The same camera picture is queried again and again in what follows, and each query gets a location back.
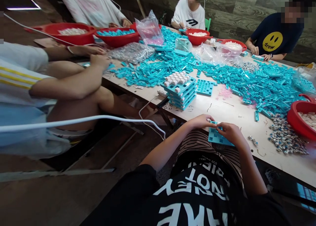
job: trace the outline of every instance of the red bowl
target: red bowl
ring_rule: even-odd
[[[304,96],[308,101],[295,101],[291,105],[291,109],[287,113],[287,121],[292,126],[293,130],[295,130],[298,134],[305,136],[310,140],[316,140],[316,131],[307,125],[303,119],[299,116],[298,112],[316,113],[316,101],[315,99],[305,95],[300,94],[300,96]]]
[[[117,31],[117,30],[121,30],[121,31],[129,31],[130,28],[110,28],[110,29],[103,29],[100,30],[102,31]],[[98,35],[96,32],[94,33],[94,35],[100,39],[102,39],[107,45],[113,47],[113,48],[118,48],[118,47],[122,47],[128,43],[131,42],[138,42],[139,41],[139,33],[137,31],[135,31],[135,33],[132,34],[127,34],[127,35],[121,35],[121,36],[101,36]]]
[[[206,33],[207,35],[205,36],[194,36],[190,34],[194,33]],[[201,45],[201,43],[204,43],[208,38],[212,38],[213,36],[210,37],[210,32],[202,29],[188,29],[185,31],[185,34],[188,36],[189,41],[192,43],[192,45]]]
[[[60,40],[56,39],[56,41],[58,43],[64,44],[66,46],[71,46],[71,44],[86,45],[86,44],[95,43],[94,38],[93,38],[93,34],[96,32],[96,29],[92,26],[85,25],[85,24],[54,23],[54,24],[47,24],[47,25],[41,25],[41,26],[34,26],[32,28],[39,30],[39,31],[42,31],[42,32],[49,34],[53,37],[56,37],[58,39],[63,40],[63,41],[60,41]],[[60,35],[58,32],[59,30],[71,29],[71,28],[85,29],[88,32],[86,34],[82,34],[82,35],[68,35],[68,36],[67,35]],[[28,32],[33,32],[32,30],[27,29],[27,28],[25,28],[25,30]]]
[[[133,24],[131,24],[131,25],[129,26],[129,28],[130,28],[130,29],[133,29],[133,30],[135,30],[135,32],[137,32],[136,23],[135,23],[135,22],[134,22]]]
[[[246,49],[247,49],[247,46],[246,46],[244,43],[242,43],[242,42],[240,42],[240,41],[238,41],[238,40],[234,40],[234,39],[218,39],[217,41],[218,41],[218,42],[221,42],[222,44],[225,44],[225,43],[227,43],[227,42],[235,42],[235,43],[238,43],[239,45],[241,45],[241,46],[243,47],[242,52],[246,51]]]

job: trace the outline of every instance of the wood grain wall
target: wood grain wall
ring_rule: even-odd
[[[136,0],[115,0],[122,12],[134,21],[142,18]],[[159,19],[167,13],[171,22],[179,0],[140,0],[145,14],[153,9]],[[211,18],[210,33],[217,38],[232,38],[245,42],[260,22],[268,15],[280,11],[285,0],[205,0],[205,17]],[[297,63],[316,62],[316,28],[305,28],[293,53],[286,60]]]

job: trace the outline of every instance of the floor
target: floor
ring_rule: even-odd
[[[40,11],[9,12],[19,22],[32,26],[48,23]],[[34,45],[35,38],[44,36],[28,34],[20,26],[4,19],[4,39]],[[98,205],[113,185],[127,172],[133,170],[141,160],[158,144],[160,137],[146,126],[139,126],[144,136],[136,134],[130,143],[113,159],[108,167],[117,167],[114,173],[81,176],[44,177],[40,179],[0,183],[0,222],[2,225],[79,225]],[[106,135],[73,169],[98,168],[103,166],[109,152],[115,152],[121,145],[122,136],[133,132],[125,126],[116,127]],[[161,172],[158,181],[168,179],[175,156]],[[50,169],[42,162],[24,157],[0,155],[0,172]],[[294,226],[315,226],[316,216],[288,204],[278,197]]]

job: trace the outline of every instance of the green chair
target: green chair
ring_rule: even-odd
[[[210,25],[211,25],[211,18],[205,19],[205,28],[207,31],[210,30]]]

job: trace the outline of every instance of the wooden table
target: wooden table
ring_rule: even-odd
[[[40,42],[42,46],[45,45],[43,40],[40,40]],[[244,61],[255,63],[250,55],[244,57]],[[113,60],[113,63],[116,68],[122,67],[118,60]],[[190,73],[190,76],[196,77],[196,75],[197,70],[194,69],[194,71]],[[103,78],[105,82],[115,85],[126,93],[151,101],[153,104],[158,105],[163,100],[157,93],[158,90],[163,91],[162,87],[155,86],[153,88],[137,89],[127,86],[125,79],[118,79],[114,75],[103,76]],[[211,77],[206,77],[204,73],[201,73],[200,79],[214,81]],[[277,152],[275,145],[268,141],[268,136],[272,132],[269,126],[273,124],[273,122],[261,113],[259,114],[259,121],[255,122],[254,109],[244,105],[241,99],[236,95],[226,100],[223,100],[222,97],[219,96],[218,100],[216,100],[220,90],[223,88],[224,85],[214,87],[211,97],[198,94],[190,106],[184,111],[169,103],[162,107],[162,111],[181,121],[188,121],[200,114],[206,113],[212,115],[217,122],[230,122],[238,125],[247,140],[247,137],[252,135],[259,143],[259,146],[255,147],[253,143],[248,140],[250,148],[253,150],[252,155],[256,160],[267,163],[272,169],[289,174],[295,181],[315,191],[316,143],[308,144],[307,150],[309,155],[307,156],[284,155],[282,152]]]

